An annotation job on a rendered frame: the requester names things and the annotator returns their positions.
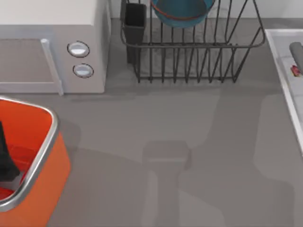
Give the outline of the round microwave knob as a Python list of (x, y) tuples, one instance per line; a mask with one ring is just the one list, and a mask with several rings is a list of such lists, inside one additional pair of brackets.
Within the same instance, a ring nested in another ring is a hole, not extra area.
[(69, 54), (76, 58), (84, 58), (89, 55), (90, 49), (84, 42), (76, 41), (67, 45)]
[(78, 64), (73, 66), (73, 73), (80, 78), (89, 78), (93, 76), (94, 70), (88, 64)]

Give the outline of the black cutlery holder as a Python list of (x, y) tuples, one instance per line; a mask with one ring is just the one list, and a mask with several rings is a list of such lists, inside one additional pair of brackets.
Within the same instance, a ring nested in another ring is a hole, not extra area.
[(126, 39), (127, 63), (136, 63), (135, 48), (131, 45), (141, 45), (146, 28), (147, 7), (141, 3), (125, 3), (124, 5), (124, 35)]

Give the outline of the pale microwave oven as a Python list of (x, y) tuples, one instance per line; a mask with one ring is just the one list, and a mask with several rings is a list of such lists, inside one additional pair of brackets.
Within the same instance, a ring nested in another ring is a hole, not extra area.
[[(48, 39), (64, 94), (103, 93), (111, 37), (109, 0), (0, 0), (0, 39)], [(84, 58), (69, 54), (76, 41), (89, 46)], [(73, 66), (88, 64), (80, 78)]]

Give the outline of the blue bowl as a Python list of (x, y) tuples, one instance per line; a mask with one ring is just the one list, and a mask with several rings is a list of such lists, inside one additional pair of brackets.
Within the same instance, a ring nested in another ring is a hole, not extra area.
[(150, 0), (157, 18), (176, 28), (193, 27), (202, 22), (214, 6), (215, 0)]

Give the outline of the orange bin with metal rim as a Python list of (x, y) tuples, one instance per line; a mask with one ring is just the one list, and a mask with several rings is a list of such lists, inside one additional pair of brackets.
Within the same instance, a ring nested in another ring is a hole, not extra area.
[(71, 170), (59, 119), (46, 107), (0, 96), (0, 121), (20, 170), (0, 182), (0, 227), (45, 227)]

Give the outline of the white sink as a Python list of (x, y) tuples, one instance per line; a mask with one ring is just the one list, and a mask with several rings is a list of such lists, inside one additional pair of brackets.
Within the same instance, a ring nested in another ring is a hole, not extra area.
[[(289, 49), (292, 42), (303, 45), (303, 29), (266, 29), (265, 33), (303, 157), (303, 62), (297, 64)], [(301, 77), (293, 76), (292, 65)]]

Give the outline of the microwave oven door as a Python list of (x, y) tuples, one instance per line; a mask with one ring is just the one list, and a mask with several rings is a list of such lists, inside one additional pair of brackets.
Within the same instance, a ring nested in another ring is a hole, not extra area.
[(57, 93), (41, 39), (0, 39), (0, 93)]

